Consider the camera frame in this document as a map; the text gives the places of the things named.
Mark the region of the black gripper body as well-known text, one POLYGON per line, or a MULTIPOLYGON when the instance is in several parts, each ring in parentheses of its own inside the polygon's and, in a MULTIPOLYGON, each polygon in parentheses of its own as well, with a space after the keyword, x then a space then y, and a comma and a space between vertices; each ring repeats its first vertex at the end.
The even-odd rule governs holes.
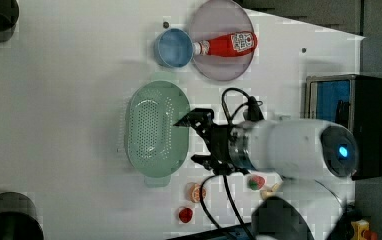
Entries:
POLYGON ((213 123, 207 127, 197 127, 193 129, 203 139, 210 152, 209 155, 224 165, 224 175, 229 176, 235 172, 242 173, 243 175, 246 174, 244 168, 236 166, 231 160, 228 143, 231 128, 228 125, 218 125, 213 121, 213 123))

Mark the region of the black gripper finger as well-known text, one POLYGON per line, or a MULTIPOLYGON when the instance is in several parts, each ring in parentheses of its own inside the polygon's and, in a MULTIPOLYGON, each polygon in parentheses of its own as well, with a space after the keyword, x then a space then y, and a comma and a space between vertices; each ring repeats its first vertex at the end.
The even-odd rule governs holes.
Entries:
POLYGON ((225 168, 222 163, 214 159, 211 155, 198 155, 195 154, 191 157, 191 160, 196 164, 201 165, 208 171, 212 171, 215 175, 224 175, 225 168))
POLYGON ((178 127, 207 127, 213 123, 214 112, 212 109, 195 108, 175 123, 178 127))

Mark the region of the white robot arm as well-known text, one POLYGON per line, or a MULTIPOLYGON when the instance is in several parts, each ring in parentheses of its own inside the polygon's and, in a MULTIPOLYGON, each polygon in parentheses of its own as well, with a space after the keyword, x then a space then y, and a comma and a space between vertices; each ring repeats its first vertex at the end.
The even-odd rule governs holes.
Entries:
POLYGON ((356 172, 359 150, 345 127, 319 119, 243 121, 218 125, 211 109, 176 122, 203 139, 209 153, 192 161, 218 176, 276 173, 278 189, 251 215, 253 240, 328 240, 345 213, 337 187, 356 172))

